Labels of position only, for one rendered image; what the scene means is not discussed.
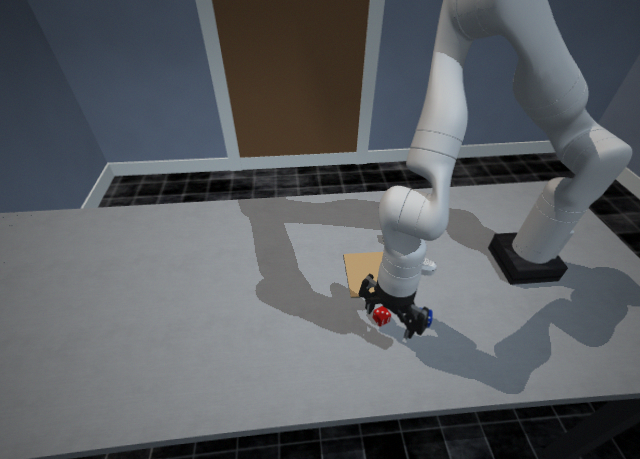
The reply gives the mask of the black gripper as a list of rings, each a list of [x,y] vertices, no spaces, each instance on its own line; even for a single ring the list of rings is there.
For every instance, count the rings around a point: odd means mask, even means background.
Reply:
[[[404,338],[406,340],[408,338],[409,339],[412,338],[412,335],[414,335],[415,332],[418,335],[422,335],[422,333],[424,332],[424,330],[428,325],[429,309],[427,307],[423,307],[423,309],[421,309],[415,306],[414,299],[415,299],[417,290],[415,291],[415,293],[407,297],[395,297],[383,291],[379,286],[378,279],[376,282],[375,280],[373,280],[373,278],[374,276],[372,274],[369,274],[362,281],[362,284],[358,293],[358,295],[361,298],[363,297],[365,298],[365,302],[366,302],[365,309],[367,310],[367,313],[370,314],[374,310],[375,304],[382,304],[383,307],[385,307],[386,309],[389,309],[392,313],[397,314],[401,323],[405,324],[407,328],[404,334]],[[369,289],[372,287],[374,287],[375,292],[371,293]],[[376,290],[378,291],[378,294]],[[386,302],[388,302],[388,304]],[[392,305],[389,305],[389,304],[392,304]],[[411,323],[410,323],[410,319],[412,321]],[[417,323],[416,323],[416,320],[417,320]]]

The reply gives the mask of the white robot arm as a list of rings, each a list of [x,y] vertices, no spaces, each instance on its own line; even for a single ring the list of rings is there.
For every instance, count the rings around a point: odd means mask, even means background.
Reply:
[[[421,275],[435,273],[436,264],[425,258],[425,240],[436,240],[448,225],[451,177],[468,121],[465,59],[475,39],[495,35],[505,37],[519,58],[517,102],[575,174],[545,185],[512,242],[521,258],[555,259],[589,206],[631,160],[632,148],[583,111],[588,86],[548,0],[443,0],[426,97],[406,161],[430,181],[432,194],[393,186],[379,204],[384,251],[378,283],[389,295],[410,296]]]

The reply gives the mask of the red die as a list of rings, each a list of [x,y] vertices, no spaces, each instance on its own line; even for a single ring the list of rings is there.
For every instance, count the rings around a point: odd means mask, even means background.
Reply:
[[[373,319],[376,321],[378,326],[383,326],[386,323],[390,322],[391,314],[390,312],[383,306],[374,310]]]

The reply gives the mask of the tan square mat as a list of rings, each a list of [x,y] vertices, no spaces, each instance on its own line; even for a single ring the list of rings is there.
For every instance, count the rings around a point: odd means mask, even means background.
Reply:
[[[377,282],[379,266],[383,252],[344,254],[349,290],[351,298],[358,295],[362,281],[369,275]]]

